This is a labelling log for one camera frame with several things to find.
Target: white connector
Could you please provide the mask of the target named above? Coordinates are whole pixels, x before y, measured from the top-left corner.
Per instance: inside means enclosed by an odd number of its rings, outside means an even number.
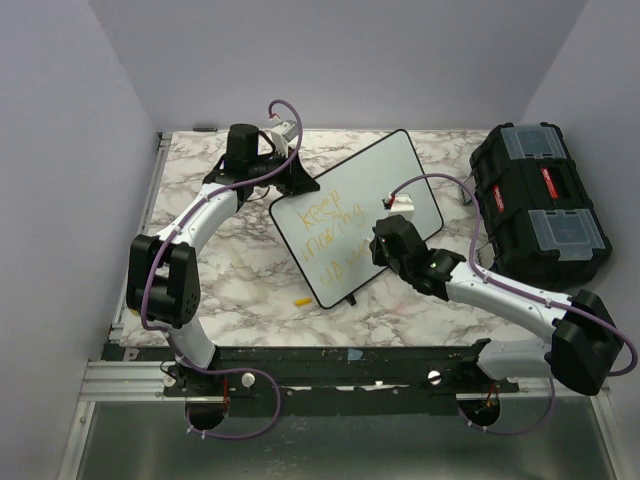
[[[276,125],[271,128],[271,140],[276,146],[276,152],[283,157],[289,155],[289,143],[298,136],[298,124],[293,120],[280,120],[280,117],[273,116],[270,119]]]
[[[391,203],[391,209],[389,210],[388,216],[402,215],[405,220],[410,222],[415,210],[411,197],[406,193],[398,193]]]

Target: marble countertop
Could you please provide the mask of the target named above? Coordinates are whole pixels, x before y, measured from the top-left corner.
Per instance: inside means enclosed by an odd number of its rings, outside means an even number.
[[[387,135],[388,131],[305,131],[301,159],[317,175]],[[425,172],[464,179],[469,156],[487,132],[409,132]],[[171,223],[195,198],[202,178],[225,150],[226,131],[173,135],[156,200],[151,234]],[[444,228],[429,240],[468,254],[473,210],[461,205],[456,185],[432,179],[430,185],[444,217]],[[254,198],[264,194],[256,189]],[[313,297],[268,212],[279,197],[275,189],[245,204],[225,222],[200,254],[201,302],[198,314],[207,335],[222,346],[426,346],[469,345],[483,337],[533,338],[526,330],[482,310],[445,303],[415,292],[391,272],[384,272],[356,292],[357,304],[331,310]],[[146,332],[140,318],[125,310],[121,345],[161,346],[165,339]]]

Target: whiteboard black frame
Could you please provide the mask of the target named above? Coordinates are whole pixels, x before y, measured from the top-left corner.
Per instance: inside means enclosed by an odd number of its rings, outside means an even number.
[[[422,174],[424,175],[424,168],[422,168],[422,164],[420,163],[420,157],[418,156],[418,152],[416,151],[416,147],[413,145],[413,141],[411,141],[411,135],[409,135],[409,132],[407,130],[405,130],[404,128],[399,128],[398,130],[394,130],[393,132],[391,132],[389,135],[385,135],[384,137],[382,137],[380,140],[376,140],[375,142],[373,142],[371,145],[363,148],[362,150],[354,153],[353,155],[351,155],[350,157],[345,158],[344,160],[342,160],[339,163],[336,163],[334,166],[332,166],[331,168],[328,168],[327,170],[325,170],[324,172],[322,172],[320,175],[317,175],[314,177],[315,178],[320,178],[323,175],[326,175],[327,173],[329,173],[331,170],[334,170],[336,168],[338,168],[340,165],[343,165],[344,163],[348,162],[349,160],[354,159],[355,157],[357,157],[358,155],[366,152],[367,150],[369,150],[370,148],[374,147],[375,145],[377,145],[380,142],[383,142],[384,140],[386,140],[387,138],[391,137],[392,135],[395,135],[397,133],[404,133],[407,136],[407,139],[409,140],[409,144],[411,145],[411,149],[413,150],[413,154],[416,157],[416,162],[418,162],[418,167],[420,168],[420,171],[422,172]],[[431,235],[429,235],[427,238],[424,239],[424,241],[426,242],[427,240],[429,240],[431,237],[433,237],[434,235],[436,235],[437,233],[439,233],[442,228],[444,227],[444,218],[442,217],[442,212],[440,211],[440,207],[438,206],[438,202],[436,201],[436,197],[433,195],[433,190],[431,190],[431,185],[429,185],[429,182],[427,181],[427,179],[424,179],[424,182],[427,184],[427,188],[429,189],[429,193],[431,194],[431,198],[433,199],[433,203],[436,206],[436,210],[438,211],[438,216],[440,217],[440,227],[433,232]],[[282,238],[282,240],[284,241],[284,244],[287,246],[287,249],[289,250],[289,253],[291,253],[291,256],[293,257],[293,261],[296,262],[296,265],[298,266],[298,270],[300,270],[300,273],[302,273],[302,276],[304,277],[305,282],[307,282],[307,285],[309,285],[309,289],[311,290],[311,293],[313,293],[313,296],[316,299],[316,302],[318,302],[318,305],[320,305],[321,308],[325,309],[325,310],[331,310],[333,307],[335,307],[336,305],[338,305],[340,302],[343,302],[345,299],[347,299],[348,297],[354,295],[358,290],[360,290],[362,287],[364,287],[367,283],[371,282],[372,280],[374,280],[375,278],[377,278],[381,273],[385,272],[387,270],[387,268],[383,268],[382,270],[380,270],[378,273],[376,273],[373,277],[371,277],[369,280],[365,281],[364,283],[362,283],[361,285],[359,285],[358,287],[356,287],[354,290],[352,290],[351,292],[347,293],[344,297],[342,297],[340,300],[338,300],[336,303],[334,303],[333,305],[329,306],[329,307],[325,307],[321,302],[320,299],[318,298],[318,295],[316,294],[315,290],[313,289],[313,287],[311,286],[311,282],[309,282],[309,279],[307,278],[307,276],[304,273],[304,270],[302,269],[302,266],[300,265],[300,262],[298,262],[298,258],[296,257],[296,255],[293,253],[293,250],[291,249],[291,246],[289,245],[289,242],[287,242],[287,239],[285,238],[285,236],[282,233],[282,230],[280,230],[280,227],[278,226],[278,222],[276,222],[275,217],[273,216],[273,212],[271,211],[271,209],[273,208],[273,206],[278,203],[280,200],[283,200],[285,198],[288,198],[287,196],[281,196],[280,198],[276,198],[273,202],[271,202],[271,204],[269,205],[269,216],[271,217],[271,220],[273,221],[273,224],[275,225],[276,229],[278,230],[278,233],[280,234],[280,237]]]

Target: red tag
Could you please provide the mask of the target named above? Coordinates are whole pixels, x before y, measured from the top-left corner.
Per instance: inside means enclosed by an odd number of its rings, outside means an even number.
[[[549,175],[549,169],[541,168],[542,178],[544,178],[544,182],[547,184],[547,188],[549,189],[549,195],[554,200],[558,199],[558,192],[556,190],[556,186],[553,184],[553,180],[551,180],[551,175]]]
[[[498,211],[500,213],[504,212],[504,202],[502,201],[502,194],[500,193],[500,188],[497,185],[493,186],[493,198],[496,199]]]

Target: whiteboard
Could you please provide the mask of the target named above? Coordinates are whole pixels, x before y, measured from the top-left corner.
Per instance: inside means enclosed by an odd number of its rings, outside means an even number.
[[[318,175],[319,191],[271,204],[271,218],[320,306],[334,307],[384,270],[371,261],[367,240],[389,213],[382,199],[423,173],[409,134],[396,130]],[[412,222],[422,238],[437,233],[443,220],[427,181],[402,191],[415,205]]]

